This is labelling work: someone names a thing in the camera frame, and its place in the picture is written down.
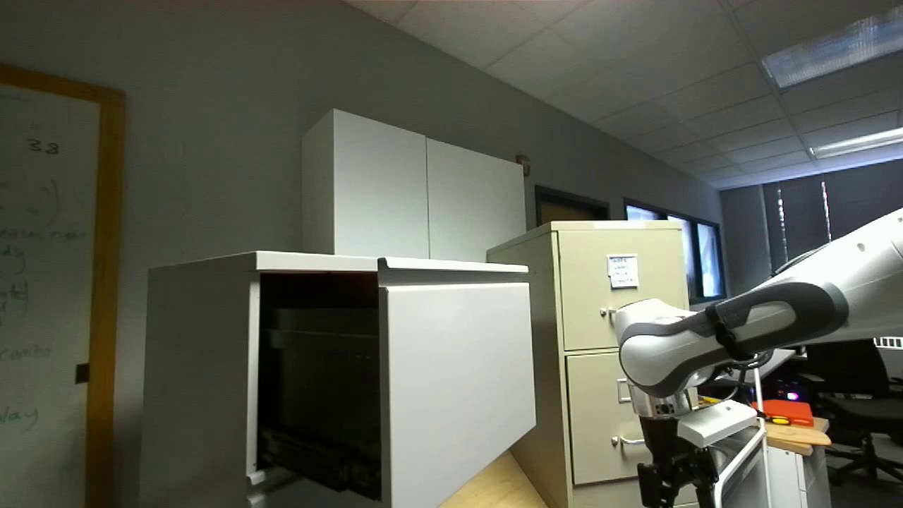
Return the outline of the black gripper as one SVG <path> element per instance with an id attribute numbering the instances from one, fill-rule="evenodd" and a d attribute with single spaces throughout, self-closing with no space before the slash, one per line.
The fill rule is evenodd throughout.
<path id="1" fill-rule="evenodd" d="M 701 508 L 715 508 L 715 454 L 684 441 L 674 421 L 645 418 L 642 428 L 652 454 L 639 465 L 645 508 L 674 508 L 684 485 L 694 488 Z"/>

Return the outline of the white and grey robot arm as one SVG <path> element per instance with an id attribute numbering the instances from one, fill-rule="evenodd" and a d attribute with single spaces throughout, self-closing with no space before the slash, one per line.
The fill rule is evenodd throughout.
<path id="1" fill-rule="evenodd" d="M 698 380 L 780 348 L 897 335 L 901 300 L 903 211 L 894 208 L 704 310 L 662 300 L 619 308 L 619 363 L 652 451 L 639 465 L 645 508 L 671 508 L 684 485 L 698 488 L 701 508 L 721 508 L 711 445 L 758 424 L 735 402 L 698 409 L 690 402 Z"/>

